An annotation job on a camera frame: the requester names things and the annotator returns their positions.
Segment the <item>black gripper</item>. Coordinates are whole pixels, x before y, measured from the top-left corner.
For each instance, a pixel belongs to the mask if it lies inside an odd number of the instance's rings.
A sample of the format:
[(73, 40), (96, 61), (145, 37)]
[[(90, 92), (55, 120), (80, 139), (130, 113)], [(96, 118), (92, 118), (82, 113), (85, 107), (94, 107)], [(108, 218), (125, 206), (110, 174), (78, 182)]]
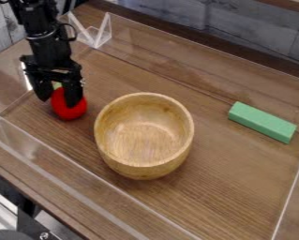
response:
[(50, 97), (50, 81), (61, 83), (65, 103), (72, 108), (82, 98), (81, 66), (70, 59), (69, 43), (74, 37), (65, 29), (27, 31), (30, 54), (19, 56), (34, 95), (41, 101)]

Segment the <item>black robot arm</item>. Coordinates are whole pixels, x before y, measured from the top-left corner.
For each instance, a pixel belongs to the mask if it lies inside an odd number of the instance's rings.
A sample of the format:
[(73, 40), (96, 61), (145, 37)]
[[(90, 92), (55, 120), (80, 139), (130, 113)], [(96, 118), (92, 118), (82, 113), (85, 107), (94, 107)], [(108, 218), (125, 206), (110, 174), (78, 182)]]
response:
[(30, 55), (21, 55), (23, 71), (39, 100), (51, 95), (51, 82), (61, 83), (69, 108), (82, 98), (81, 66), (70, 59), (69, 43), (76, 40), (74, 27), (57, 20), (54, 0), (0, 0), (7, 4), (17, 23), (23, 26)]

